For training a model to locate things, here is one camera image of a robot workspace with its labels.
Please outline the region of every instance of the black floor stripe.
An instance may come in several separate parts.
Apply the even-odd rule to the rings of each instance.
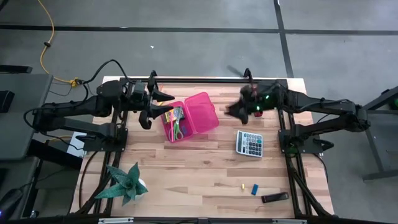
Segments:
[[[294,78],[292,62],[290,61],[289,49],[287,46],[284,22],[282,19],[282,13],[280,12],[280,6],[278,0],[274,0],[274,6],[276,12],[276,20],[279,28],[280,44],[282,46],[282,54],[284,57],[287,78]]]
[[[51,30],[51,26],[0,25],[8,30]],[[244,33],[244,34],[277,34],[278,29],[245,29],[245,28],[181,28],[181,27],[87,27],[56,26],[57,31],[88,32],[207,32],[207,33]]]
[[[4,30],[51,30],[50,26],[0,24]],[[56,26],[57,31],[91,32],[210,32],[210,33],[246,33],[278,34],[279,29],[251,28],[182,28],[182,27],[93,27],[93,26]],[[285,34],[309,35],[398,35],[398,30],[307,30],[283,29]]]
[[[286,29],[286,34],[310,35],[398,35],[398,30],[300,30]]]

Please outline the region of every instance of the gray floor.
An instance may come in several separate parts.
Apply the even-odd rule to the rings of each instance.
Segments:
[[[58,26],[122,26],[277,29],[273,0],[45,0]],[[279,0],[286,29],[398,30],[398,2],[393,0]],[[35,0],[11,0],[0,12],[0,24],[47,26]],[[0,63],[39,63],[48,31],[0,30]],[[309,95],[348,98],[365,104],[398,84],[398,35],[287,35],[295,78],[304,78]],[[129,75],[232,76],[227,65],[256,77],[287,77],[279,34],[187,32],[56,32],[45,56],[48,70],[62,78],[89,79],[110,58]],[[121,75],[116,66],[104,75]],[[52,90],[66,93],[66,86]],[[81,88],[67,97],[79,100]],[[89,116],[79,117],[90,121]],[[335,148],[325,153],[335,213],[341,217],[396,223],[398,178],[364,183],[376,171],[363,133],[325,134]],[[59,208],[50,194],[43,207]]]

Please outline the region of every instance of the scissors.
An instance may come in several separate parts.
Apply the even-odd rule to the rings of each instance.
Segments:
[[[182,110],[182,108],[180,109],[177,119],[174,122],[173,130],[170,129],[170,131],[169,131],[169,139],[172,138],[172,134],[174,135],[175,140],[181,140],[182,138],[184,138],[184,135],[182,134],[182,132],[180,130],[181,110]]]

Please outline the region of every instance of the artificial plant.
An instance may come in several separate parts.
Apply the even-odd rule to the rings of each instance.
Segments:
[[[128,174],[113,166],[106,165],[106,167],[117,184],[103,190],[95,198],[114,198],[123,196],[123,206],[131,199],[135,200],[136,195],[142,195],[143,193],[148,192],[148,190],[138,181],[139,169],[137,162],[130,168]]]

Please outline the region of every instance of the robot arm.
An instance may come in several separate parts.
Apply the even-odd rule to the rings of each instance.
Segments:
[[[174,96],[167,95],[159,91],[155,71],[152,72],[147,84],[142,82],[121,83],[119,80],[106,82],[96,90],[97,95],[83,101],[70,101],[67,103],[46,103],[41,108],[32,110],[34,120],[32,127],[41,133],[56,129],[66,129],[69,131],[79,131],[88,133],[91,136],[85,138],[98,138],[100,141],[117,140],[121,131],[116,122],[105,124],[91,124],[68,118],[69,116],[89,114],[98,117],[107,117],[112,113],[122,111],[140,111],[139,122],[142,128],[150,129],[151,121],[161,114],[171,110],[172,106],[157,106],[152,104],[152,100],[158,102],[173,100]],[[127,90],[126,85],[132,85],[131,91]]]
[[[312,98],[304,93],[288,90],[278,81],[271,85],[266,82],[259,82],[257,86],[246,85],[240,93],[239,100],[227,108],[226,114],[240,119],[242,124],[248,123],[250,114],[273,109],[282,109],[288,113],[311,111],[339,116],[308,126],[295,124],[286,144],[297,145],[310,136],[341,129],[361,132],[370,127],[366,111],[352,101]]]

